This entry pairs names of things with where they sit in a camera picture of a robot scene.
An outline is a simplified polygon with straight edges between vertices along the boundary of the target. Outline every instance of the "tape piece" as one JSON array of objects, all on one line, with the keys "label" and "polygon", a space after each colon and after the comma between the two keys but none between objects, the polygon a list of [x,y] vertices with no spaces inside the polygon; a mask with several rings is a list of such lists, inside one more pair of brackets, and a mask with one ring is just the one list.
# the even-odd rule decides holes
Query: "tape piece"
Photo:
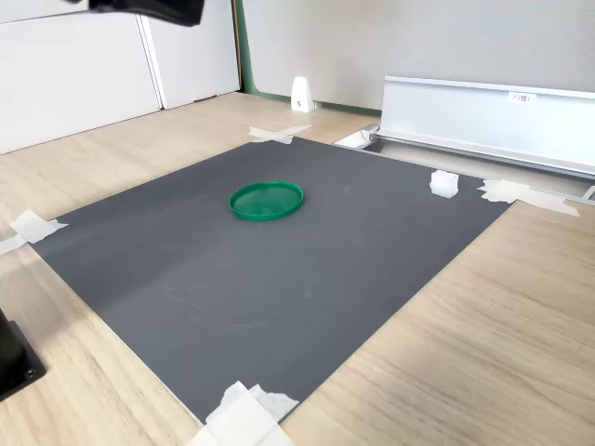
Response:
[{"label": "tape piece", "polygon": [[362,135],[364,136],[366,142],[370,142],[370,135],[372,135],[372,132],[369,130],[362,130]]},{"label": "tape piece", "polygon": [[291,144],[291,141],[294,138],[296,133],[299,133],[307,128],[310,128],[311,125],[303,125],[300,127],[289,127],[285,130],[280,130],[278,132],[269,132],[268,130],[262,130],[261,128],[250,127],[250,131],[248,135],[253,137],[257,137],[252,142],[267,142],[267,141],[277,141],[282,142],[284,144]]},{"label": "tape piece", "polygon": [[[252,387],[262,396],[271,395],[260,386]],[[230,386],[221,404],[206,418],[206,425],[188,446],[293,446],[277,420],[239,381]]]},{"label": "tape piece", "polygon": [[299,401],[292,400],[284,393],[267,393],[259,384],[250,388],[250,394],[260,403],[265,411],[271,414],[277,423],[283,420],[299,403]]},{"label": "tape piece", "polygon": [[59,223],[54,219],[45,221],[31,209],[20,214],[10,227],[17,232],[17,235],[0,242],[0,255],[20,248],[25,243],[37,243],[44,240],[57,230],[67,227],[65,223]]},{"label": "tape piece", "polygon": [[563,197],[532,190],[526,184],[491,179],[486,179],[483,183],[484,185],[478,189],[485,192],[482,198],[490,202],[513,203],[515,200],[521,200],[527,204],[549,209],[550,211],[560,212],[569,216],[580,216],[576,209],[564,202]]},{"label": "tape piece", "polygon": [[343,139],[340,139],[335,144],[337,144],[338,146],[349,147],[350,149],[357,149],[358,147],[365,146],[369,142],[370,142],[369,132],[366,137],[366,134],[364,133],[364,131],[360,130],[359,132],[355,132],[355,133],[349,135],[348,137],[344,137]]},{"label": "tape piece", "polygon": [[37,243],[56,232],[53,225],[43,220],[31,209],[20,214],[15,221],[10,223],[10,226],[29,243]]},{"label": "tape piece", "polygon": [[458,194],[458,175],[437,170],[431,174],[431,193],[444,198],[453,198]]},{"label": "tape piece", "polygon": [[19,234],[0,242],[0,256],[23,246],[27,241]]}]

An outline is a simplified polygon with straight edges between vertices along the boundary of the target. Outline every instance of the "wooden table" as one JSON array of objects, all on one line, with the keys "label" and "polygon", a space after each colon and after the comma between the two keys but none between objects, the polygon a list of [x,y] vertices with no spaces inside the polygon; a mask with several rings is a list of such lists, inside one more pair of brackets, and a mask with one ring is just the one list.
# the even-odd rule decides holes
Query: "wooden table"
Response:
[{"label": "wooden table", "polygon": [[[374,118],[242,94],[0,156],[0,237],[251,140],[330,143]],[[595,207],[516,203],[283,423],[296,445],[595,444]],[[0,403],[2,445],[185,444],[200,423],[29,246],[0,256],[0,307],[47,375]]]}]

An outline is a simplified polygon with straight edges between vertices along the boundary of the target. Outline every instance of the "green lid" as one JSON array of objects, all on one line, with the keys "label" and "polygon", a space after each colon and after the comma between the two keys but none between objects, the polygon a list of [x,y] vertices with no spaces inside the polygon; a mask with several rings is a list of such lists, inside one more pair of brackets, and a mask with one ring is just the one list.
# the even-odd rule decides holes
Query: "green lid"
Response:
[{"label": "green lid", "polygon": [[274,220],[296,212],[304,203],[304,191],[287,181],[263,181],[234,192],[230,209],[239,218],[253,221]]}]

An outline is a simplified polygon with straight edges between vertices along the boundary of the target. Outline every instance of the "white cabinet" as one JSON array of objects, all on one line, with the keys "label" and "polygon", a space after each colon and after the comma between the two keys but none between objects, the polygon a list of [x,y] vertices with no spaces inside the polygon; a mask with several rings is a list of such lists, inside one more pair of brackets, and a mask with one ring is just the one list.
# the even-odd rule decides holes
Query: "white cabinet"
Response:
[{"label": "white cabinet", "polygon": [[231,0],[209,0],[193,28],[142,18],[166,109],[240,89]]},{"label": "white cabinet", "polygon": [[64,0],[1,0],[0,23],[84,11],[88,6],[88,0],[77,4]]},{"label": "white cabinet", "polygon": [[159,110],[131,14],[0,25],[0,153]]}]

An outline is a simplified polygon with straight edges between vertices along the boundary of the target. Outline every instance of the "black base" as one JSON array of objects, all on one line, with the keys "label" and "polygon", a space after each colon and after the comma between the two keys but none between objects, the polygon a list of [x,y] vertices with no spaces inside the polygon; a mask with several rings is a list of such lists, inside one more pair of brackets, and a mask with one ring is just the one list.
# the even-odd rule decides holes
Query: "black base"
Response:
[{"label": "black base", "polygon": [[37,355],[29,345],[29,342],[27,342],[19,326],[14,321],[9,322],[8,325],[12,333],[14,333],[25,347],[25,355],[17,366],[15,373],[7,381],[0,383],[0,401],[26,388],[46,374],[46,367],[37,358]]},{"label": "black base", "polygon": [[[61,216],[32,247],[204,421],[238,380],[304,401],[509,208],[462,175],[456,197],[432,194],[434,170],[248,143]],[[237,218],[230,195],[265,179],[304,205]]]}]

